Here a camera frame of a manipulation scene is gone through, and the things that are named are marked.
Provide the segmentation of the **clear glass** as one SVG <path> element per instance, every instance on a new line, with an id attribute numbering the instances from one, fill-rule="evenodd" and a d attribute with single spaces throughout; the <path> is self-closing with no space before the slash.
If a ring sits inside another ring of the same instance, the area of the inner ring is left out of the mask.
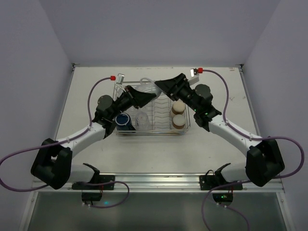
<path id="1" fill-rule="evenodd" d="M 145 112 L 138 112 L 135 117 L 135 127 L 136 130 L 149 130 L 150 120 Z"/>

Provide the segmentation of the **dark blue ceramic cup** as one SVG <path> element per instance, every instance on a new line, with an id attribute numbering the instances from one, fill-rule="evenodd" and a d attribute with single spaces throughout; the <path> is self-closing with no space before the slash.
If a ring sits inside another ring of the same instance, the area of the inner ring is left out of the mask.
<path id="1" fill-rule="evenodd" d="M 115 118 L 116 128 L 120 131 L 135 130 L 127 113 L 121 113 Z"/>

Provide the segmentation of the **light blue footed cup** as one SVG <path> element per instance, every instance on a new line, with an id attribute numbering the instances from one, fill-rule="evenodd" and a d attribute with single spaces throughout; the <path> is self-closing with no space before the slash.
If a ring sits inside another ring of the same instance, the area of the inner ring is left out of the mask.
<path id="1" fill-rule="evenodd" d="M 140 79 L 140 84 L 136 86 L 136 90 L 144 93 L 152 93 L 156 95 L 156 99 L 161 95 L 161 89 L 155 84 L 152 79 L 143 77 Z"/>

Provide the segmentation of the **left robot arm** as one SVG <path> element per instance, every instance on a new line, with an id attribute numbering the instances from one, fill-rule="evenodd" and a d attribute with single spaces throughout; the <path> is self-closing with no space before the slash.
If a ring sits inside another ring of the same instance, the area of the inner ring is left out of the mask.
<path id="1" fill-rule="evenodd" d="M 142 108 L 161 94 L 153 84 L 126 86 L 116 99 L 103 95 L 98 99 L 94 118 L 84 131 L 64 139 L 46 139 L 31 167 L 31 174 L 53 189 L 66 183 L 96 187 L 102 182 L 100 171 L 90 164 L 72 165 L 73 158 L 92 144 L 107 138 L 116 128 L 115 118 L 131 107 Z"/>

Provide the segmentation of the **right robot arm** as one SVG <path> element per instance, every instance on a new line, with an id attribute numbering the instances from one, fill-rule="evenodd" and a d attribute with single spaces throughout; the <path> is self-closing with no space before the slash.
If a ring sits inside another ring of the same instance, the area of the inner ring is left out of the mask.
<path id="1" fill-rule="evenodd" d="M 246 157 L 244 163 L 226 163 L 218 168 L 213 176 L 206 178 L 208 184 L 217 187 L 248 180 L 262 187 L 285 169 L 277 141 L 263 139 L 228 121 L 212 105 L 213 96 L 209 86 L 198 84 L 192 89 L 184 74 L 155 81 L 155 85 L 171 100 L 181 100 L 194 110 L 193 117 L 199 127 L 223 138 Z"/>

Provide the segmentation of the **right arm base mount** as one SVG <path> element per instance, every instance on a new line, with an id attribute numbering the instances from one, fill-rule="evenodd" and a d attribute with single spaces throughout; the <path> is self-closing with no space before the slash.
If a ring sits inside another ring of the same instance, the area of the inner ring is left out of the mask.
<path id="1" fill-rule="evenodd" d="M 204 175 L 199 176 L 199 184 L 200 184 L 200 190 L 211 190 L 212 188 L 215 188 L 217 186 L 228 184 L 223 176 L 222 176 L 222 170 L 224 170 L 226 167 L 228 167 L 230 163 L 224 164 L 223 166 L 219 167 L 217 170 L 208 170 Z M 220 190 L 227 190 L 226 193 L 213 193 L 213 199 L 218 205 L 222 206 L 229 206 L 233 202 L 234 198 L 234 191 L 241 191 L 243 190 L 243 185 L 235 185 L 230 187 L 223 187 Z"/>

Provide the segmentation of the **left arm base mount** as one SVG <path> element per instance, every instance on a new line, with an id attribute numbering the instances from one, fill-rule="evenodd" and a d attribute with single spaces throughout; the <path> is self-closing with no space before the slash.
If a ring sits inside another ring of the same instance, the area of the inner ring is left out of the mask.
<path id="1" fill-rule="evenodd" d="M 115 187 L 115 175 L 104 175 L 100 173 L 100 170 L 96 167 L 83 163 L 78 166 L 81 169 L 72 170 L 72 190 L 80 190 L 81 200 L 88 207 L 94 206 L 94 202 L 99 202 L 103 197 L 104 190 L 113 190 Z"/>

